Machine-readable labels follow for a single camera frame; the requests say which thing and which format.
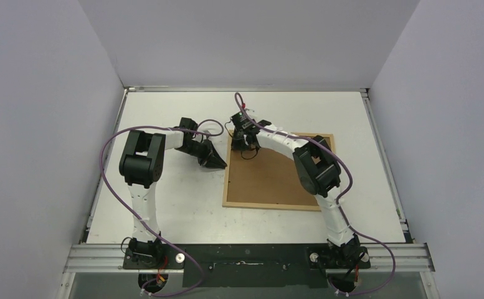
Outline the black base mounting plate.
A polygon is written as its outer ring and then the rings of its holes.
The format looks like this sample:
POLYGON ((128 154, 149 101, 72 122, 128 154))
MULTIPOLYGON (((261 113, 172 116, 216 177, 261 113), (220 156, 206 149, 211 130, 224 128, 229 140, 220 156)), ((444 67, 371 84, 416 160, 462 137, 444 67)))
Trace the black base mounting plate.
POLYGON ((320 244, 186 244, 185 254, 163 244, 161 255, 126 249, 122 267, 137 270, 139 282, 153 279, 152 288, 162 288, 170 274, 181 271, 182 286, 325 288, 329 280, 354 282, 356 270, 369 269, 365 247, 340 255, 320 244))

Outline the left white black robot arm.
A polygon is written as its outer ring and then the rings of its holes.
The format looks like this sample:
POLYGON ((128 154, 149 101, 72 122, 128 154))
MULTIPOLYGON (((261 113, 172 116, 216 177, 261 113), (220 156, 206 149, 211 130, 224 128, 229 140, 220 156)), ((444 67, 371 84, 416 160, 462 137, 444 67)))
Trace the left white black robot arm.
POLYGON ((188 154, 207 169, 227 167, 211 140, 194 139, 198 128, 194 120, 182 117, 179 125, 166 134, 134 129, 127 136, 118 170, 128 186, 131 208, 138 214, 134 218, 133 233, 126 250, 133 262, 157 268, 165 261, 155 199, 156 184, 163 172, 164 152, 174 149, 188 154))

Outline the aluminium front rail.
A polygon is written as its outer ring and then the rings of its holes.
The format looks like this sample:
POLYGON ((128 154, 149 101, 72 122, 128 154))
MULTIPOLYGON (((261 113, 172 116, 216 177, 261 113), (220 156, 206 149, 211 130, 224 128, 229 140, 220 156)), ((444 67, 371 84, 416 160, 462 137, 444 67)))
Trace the aluminium front rail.
MULTIPOLYGON (((427 244, 388 244, 396 260, 397 272, 434 272, 435 267, 427 244)), ((379 244, 366 244, 370 272, 392 269, 389 252, 379 244)), ((124 268, 125 254, 118 244, 73 245, 67 258, 65 273, 153 273, 153 269, 124 268)))

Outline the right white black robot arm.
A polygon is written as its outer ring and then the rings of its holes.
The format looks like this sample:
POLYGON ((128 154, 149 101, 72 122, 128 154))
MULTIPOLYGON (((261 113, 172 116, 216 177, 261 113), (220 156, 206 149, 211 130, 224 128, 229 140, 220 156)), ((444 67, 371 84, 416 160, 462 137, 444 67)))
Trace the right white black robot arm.
POLYGON ((298 136, 267 120, 255 121, 244 112, 232 115, 230 120, 234 125, 233 149, 268 149, 294 162, 301 186, 315 197, 321 210, 331 262, 339 268, 369 268, 366 248, 339 209, 336 197, 341 167, 324 138, 298 136))

